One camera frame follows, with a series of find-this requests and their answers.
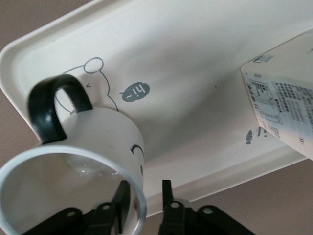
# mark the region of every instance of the beige wall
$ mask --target beige wall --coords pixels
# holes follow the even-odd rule
[[[0,0],[0,50],[9,42],[89,0]],[[0,92],[0,165],[37,140]],[[215,205],[258,235],[313,234],[313,162],[305,160],[194,202]],[[143,235],[157,235],[162,215],[147,219]]]

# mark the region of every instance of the mug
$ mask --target mug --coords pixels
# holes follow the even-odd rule
[[[64,89],[76,113],[62,124],[55,93]],[[41,144],[0,169],[0,226],[22,234],[59,211],[83,213],[111,201],[121,181],[131,189],[124,234],[139,234],[145,217],[144,142],[136,125],[122,113],[93,108],[73,76],[39,82],[28,98],[31,128]]]

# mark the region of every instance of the mug rim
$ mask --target mug rim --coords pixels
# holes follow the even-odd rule
[[[6,164],[3,165],[3,167],[0,169],[0,195],[2,192],[2,186],[8,175],[21,163],[26,162],[27,160],[30,160],[32,158],[35,158],[37,156],[45,155],[45,154],[52,154],[52,153],[65,153],[65,154],[75,154],[83,157],[87,157],[90,159],[93,159],[95,161],[101,162],[110,168],[116,170],[121,176],[123,176],[129,184],[133,187],[139,201],[139,218],[137,226],[134,229],[134,235],[139,234],[141,231],[144,221],[147,214],[147,204],[146,199],[143,193],[142,187],[136,182],[134,177],[127,171],[125,168],[123,168],[121,165],[115,163],[111,159],[107,158],[104,155],[101,155],[99,153],[86,150],[79,147],[74,147],[70,145],[60,145],[60,144],[52,144],[52,145],[40,145],[36,146],[34,148],[31,148],[27,151],[24,151],[17,156],[11,158]],[[0,203],[0,225],[3,231],[7,234],[15,234],[16,231],[9,225],[7,222],[3,210],[2,205]]]

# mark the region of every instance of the speech bubble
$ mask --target speech bubble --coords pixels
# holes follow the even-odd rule
[[[150,91],[150,87],[147,83],[136,82],[131,84],[122,94],[122,99],[125,102],[134,102],[147,96]]]

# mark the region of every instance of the box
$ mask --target box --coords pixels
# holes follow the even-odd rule
[[[241,67],[259,125],[313,160],[313,30]]]

